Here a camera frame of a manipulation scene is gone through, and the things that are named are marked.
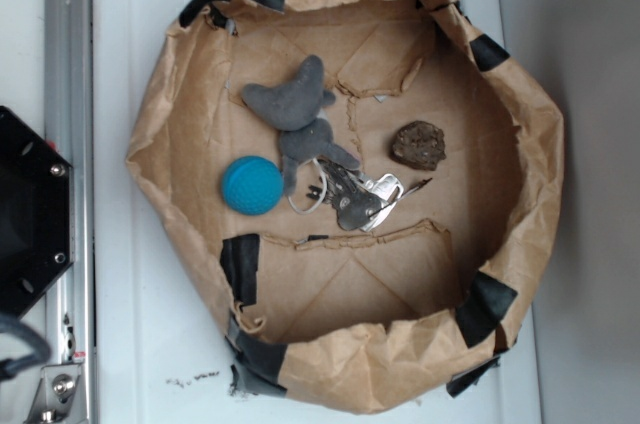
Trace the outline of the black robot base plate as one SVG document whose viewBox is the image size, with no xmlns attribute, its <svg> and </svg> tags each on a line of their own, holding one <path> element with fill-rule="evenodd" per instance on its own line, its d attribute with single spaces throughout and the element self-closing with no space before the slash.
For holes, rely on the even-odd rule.
<svg viewBox="0 0 640 424">
<path fill-rule="evenodd" d="M 1 108 L 1 311 L 23 317 L 72 264 L 72 167 Z"/>
</svg>

